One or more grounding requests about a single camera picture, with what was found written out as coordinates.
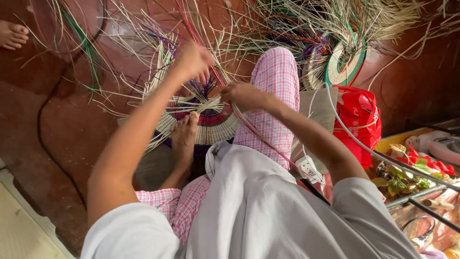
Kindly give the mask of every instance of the knee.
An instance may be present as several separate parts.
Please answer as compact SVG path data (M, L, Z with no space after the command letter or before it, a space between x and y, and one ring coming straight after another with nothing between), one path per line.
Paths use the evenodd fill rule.
M263 54L263 56L283 56L283 57L286 57L286 58L289 58L289 59L292 59L293 61L295 61L294 55L292 55L292 52L290 50L288 50L287 48L285 48L285 47L271 48L271 49L267 50Z

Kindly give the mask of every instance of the tiled floor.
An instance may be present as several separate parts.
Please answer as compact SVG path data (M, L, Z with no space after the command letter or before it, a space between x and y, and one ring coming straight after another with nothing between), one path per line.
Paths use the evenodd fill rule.
M95 33L101 23L101 19L96 18L102 14L100 1L78 0L84 16L75 0L66 2L77 10L75 15L86 20L88 29ZM122 2L133 11L139 8L146 10L148 4L152 15L165 23L175 19L166 13L177 10L175 1ZM231 2L237 10L243 7L240 0ZM200 0L201 12L210 18L215 27L227 24L227 12L219 8L223 4L222 0ZM0 19L19 23L17 15L33 31L41 31L39 38L48 39L50 44L53 24L47 6L46 0L3 1ZM423 31L424 28L421 28L406 33L397 48L403 50L410 46ZM142 71L138 62L109 39L101 37L98 42L118 70L132 75ZM459 44L457 35L429 41L418 59L398 60L378 76L371 90L376 94L377 105L381 109L383 135L402 131L407 118L428 122L459 114L460 88L456 76L460 71L460 62L457 62ZM43 51L44 48L34 40L14 52L0 49L0 157L14 175L17 188L40 214L49 217L62 242L78 255L87 229L86 212L70 181L40 147L36 129L37 111L66 67L69 55L47 52L24 65ZM354 86L367 88L371 76L391 59L369 51ZM239 72L249 75L251 67L242 67ZM89 71L85 62L79 61L65 77L88 82ZM104 88L115 86L114 78L107 76ZM117 127L113 115L103 112L95 102L88 103L88 100L89 93L84 87L64 80L56 96L43 110L41 126L44 143L74 177L84 194L92 165ZM111 100L118 112L129 112L124 108L126 98L114 96Z

